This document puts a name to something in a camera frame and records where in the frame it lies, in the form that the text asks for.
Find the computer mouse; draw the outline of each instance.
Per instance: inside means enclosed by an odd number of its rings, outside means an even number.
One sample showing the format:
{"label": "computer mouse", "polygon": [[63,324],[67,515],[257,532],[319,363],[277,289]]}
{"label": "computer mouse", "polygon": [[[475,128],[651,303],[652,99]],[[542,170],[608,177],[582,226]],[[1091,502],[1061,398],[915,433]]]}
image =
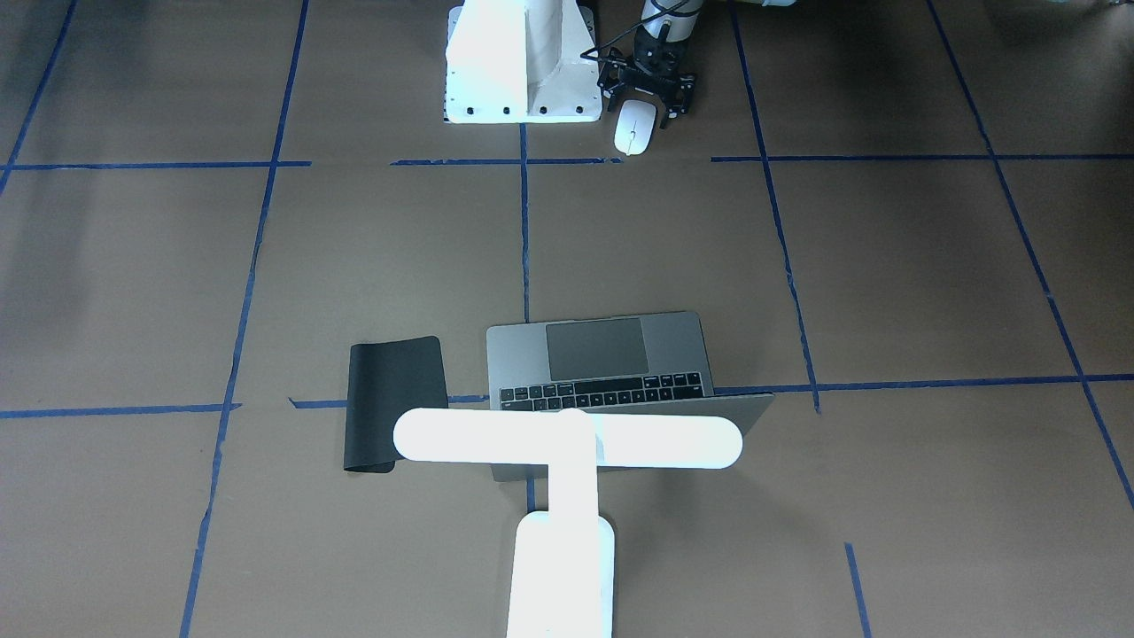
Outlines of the computer mouse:
{"label": "computer mouse", "polygon": [[653,120],[658,116],[658,107],[641,100],[626,100],[618,112],[618,125],[615,127],[615,147],[627,155],[636,155],[650,145],[653,134]]}

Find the black mouse pad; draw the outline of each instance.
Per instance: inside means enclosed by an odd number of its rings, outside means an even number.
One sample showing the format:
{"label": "black mouse pad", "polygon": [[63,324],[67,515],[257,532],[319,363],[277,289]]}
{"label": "black mouse pad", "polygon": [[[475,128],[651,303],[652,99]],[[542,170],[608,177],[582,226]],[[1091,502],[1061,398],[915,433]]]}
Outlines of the black mouse pad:
{"label": "black mouse pad", "polygon": [[448,408],[441,342],[421,338],[350,347],[347,433],[342,469],[393,470],[405,459],[393,446],[393,424],[414,408]]}

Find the white t-shaped object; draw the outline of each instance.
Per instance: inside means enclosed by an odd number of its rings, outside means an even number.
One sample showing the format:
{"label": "white t-shaped object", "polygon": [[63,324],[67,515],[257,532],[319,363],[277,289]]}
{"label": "white t-shaped object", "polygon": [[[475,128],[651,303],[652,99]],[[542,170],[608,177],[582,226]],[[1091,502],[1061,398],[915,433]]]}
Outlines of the white t-shaped object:
{"label": "white t-shaped object", "polygon": [[507,638],[609,638],[613,530],[599,517],[598,467],[721,469],[743,440],[719,417],[418,408],[398,419],[406,459],[548,466],[548,511],[516,530]]}

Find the laptop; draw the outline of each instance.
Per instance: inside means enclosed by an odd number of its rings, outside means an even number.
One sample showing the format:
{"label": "laptop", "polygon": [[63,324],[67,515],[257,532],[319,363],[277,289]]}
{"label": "laptop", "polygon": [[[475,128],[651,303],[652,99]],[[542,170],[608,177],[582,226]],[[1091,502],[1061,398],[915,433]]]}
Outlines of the laptop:
{"label": "laptop", "polygon": [[[493,326],[486,342],[492,410],[714,416],[746,435],[773,399],[716,397],[695,312]],[[541,478],[547,468],[493,465],[492,476]]]}

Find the cable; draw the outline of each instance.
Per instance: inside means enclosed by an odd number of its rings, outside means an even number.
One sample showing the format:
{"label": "cable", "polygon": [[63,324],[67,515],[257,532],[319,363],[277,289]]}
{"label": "cable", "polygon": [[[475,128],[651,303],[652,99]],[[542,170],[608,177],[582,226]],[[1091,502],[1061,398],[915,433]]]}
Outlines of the cable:
{"label": "cable", "polygon": [[600,44],[598,46],[591,46],[586,51],[583,51],[582,53],[579,53],[578,57],[583,58],[584,60],[591,60],[593,62],[613,61],[613,60],[610,60],[609,58],[606,58],[603,56],[591,57],[590,53],[598,53],[598,52],[602,51],[603,49],[607,49],[611,44],[618,42],[619,40],[621,40],[623,37],[626,37],[627,35],[629,35],[634,29],[636,29],[640,26],[644,26],[645,24],[651,23],[651,22],[653,22],[653,20],[655,20],[655,19],[658,19],[658,18],[660,18],[662,16],[671,16],[671,15],[676,14],[678,9],[680,9],[682,7],[688,5],[693,0],[682,0],[677,5],[674,5],[672,7],[666,9],[665,11],[659,11],[659,12],[650,16],[649,18],[643,18],[643,19],[634,23],[634,25],[631,26],[629,28],[627,28],[626,31],[619,33],[618,36],[616,36],[610,42],[607,42],[606,44]]}

